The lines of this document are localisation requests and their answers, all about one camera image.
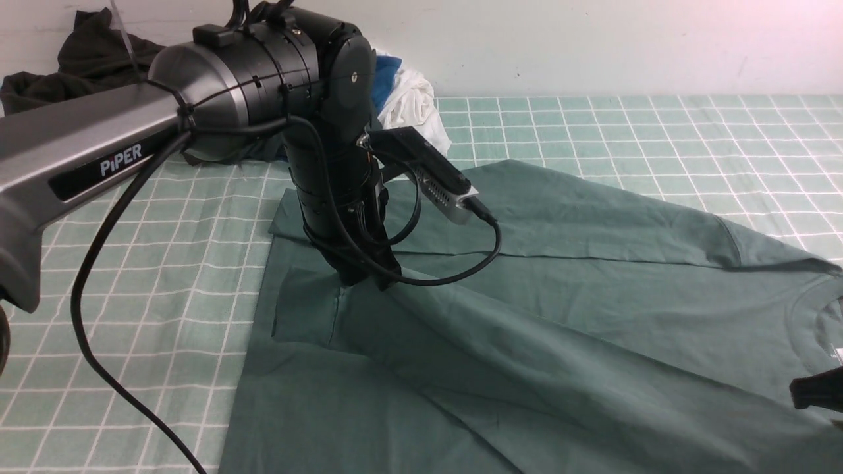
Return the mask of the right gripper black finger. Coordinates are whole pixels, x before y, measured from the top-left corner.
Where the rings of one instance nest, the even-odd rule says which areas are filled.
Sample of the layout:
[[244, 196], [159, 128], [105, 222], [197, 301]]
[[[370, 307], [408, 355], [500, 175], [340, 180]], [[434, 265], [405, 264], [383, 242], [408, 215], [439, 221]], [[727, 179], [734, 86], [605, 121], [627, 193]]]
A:
[[832, 369], [793, 380], [789, 385], [793, 407], [825, 408], [842, 413], [842, 372], [843, 369]]

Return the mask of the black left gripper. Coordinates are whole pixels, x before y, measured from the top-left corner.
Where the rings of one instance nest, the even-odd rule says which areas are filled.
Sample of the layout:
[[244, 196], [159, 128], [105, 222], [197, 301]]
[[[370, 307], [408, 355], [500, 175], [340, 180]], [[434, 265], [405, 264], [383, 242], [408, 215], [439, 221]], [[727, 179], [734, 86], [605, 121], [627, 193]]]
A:
[[353, 247], [389, 273], [402, 268], [386, 243], [383, 228], [386, 199], [379, 165], [358, 139], [369, 132], [370, 119], [330, 121], [292, 118], [284, 130], [284, 147], [298, 192], [304, 231], [344, 287], [370, 276], [380, 291], [395, 285], [392, 277], [367, 269]]

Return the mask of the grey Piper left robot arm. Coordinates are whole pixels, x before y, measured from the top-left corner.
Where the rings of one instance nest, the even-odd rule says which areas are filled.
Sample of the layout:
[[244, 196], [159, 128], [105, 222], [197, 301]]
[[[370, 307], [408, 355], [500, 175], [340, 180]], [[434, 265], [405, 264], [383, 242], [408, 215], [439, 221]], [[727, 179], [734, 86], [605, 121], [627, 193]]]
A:
[[305, 234], [353, 285], [367, 260], [398, 270], [385, 237], [387, 195], [358, 143], [373, 121], [375, 51], [358, 27], [296, 8], [238, 2], [229, 23], [156, 53], [141, 80], [57, 99], [2, 87], [2, 300], [40, 303], [45, 229], [124, 180], [186, 153], [235, 164], [283, 152]]

